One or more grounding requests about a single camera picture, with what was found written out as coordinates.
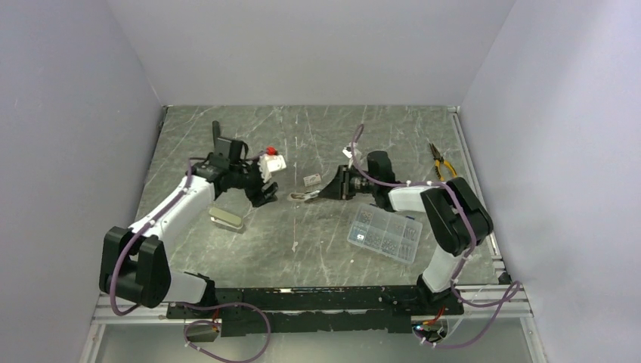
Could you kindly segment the white staple box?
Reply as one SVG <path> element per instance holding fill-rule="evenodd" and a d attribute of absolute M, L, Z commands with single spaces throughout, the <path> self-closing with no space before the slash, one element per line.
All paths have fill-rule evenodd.
<path fill-rule="evenodd" d="M 315 173 L 313 175 L 307 175 L 303 178 L 304 186 L 305 187 L 311 187 L 313 185 L 318 185 L 322 182 L 321 175 L 318 173 Z"/>

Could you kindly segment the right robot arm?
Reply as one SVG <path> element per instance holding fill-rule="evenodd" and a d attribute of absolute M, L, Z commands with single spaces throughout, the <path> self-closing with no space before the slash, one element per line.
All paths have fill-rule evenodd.
<path fill-rule="evenodd" d="M 445 302 L 444 292 L 456 285 L 469 254 L 487 237 L 494 225 L 487 210 L 462 177 L 448 181 L 400 182 L 385 151 L 367 155 L 367 168 L 354 160 L 340 165 L 334 178 L 314 199 L 350 200 L 356 194 L 369 194 L 388 213 L 425 213 L 437 247 L 427 267 L 418 277 L 422 287 L 416 292 L 416 305 L 432 314 Z"/>

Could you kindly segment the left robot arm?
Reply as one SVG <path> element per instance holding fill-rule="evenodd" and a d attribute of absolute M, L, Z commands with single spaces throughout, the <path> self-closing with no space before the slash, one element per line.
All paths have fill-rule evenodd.
<path fill-rule="evenodd" d="M 248 157 L 247 144 L 237 139 L 217 136 L 214 146 L 206 157 L 188 159 L 178 186 L 151 212 L 105 234 L 99 288 L 109 296 L 115 315 L 167 302 L 187 306 L 199 318 L 215 311 L 212 279 L 170 268 L 175 239 L 230 189 L 244 191 L 255 208 L 274 202 L 278 185 L 271 177 L 286 168 L 286 161 L 273 147 Z"/>

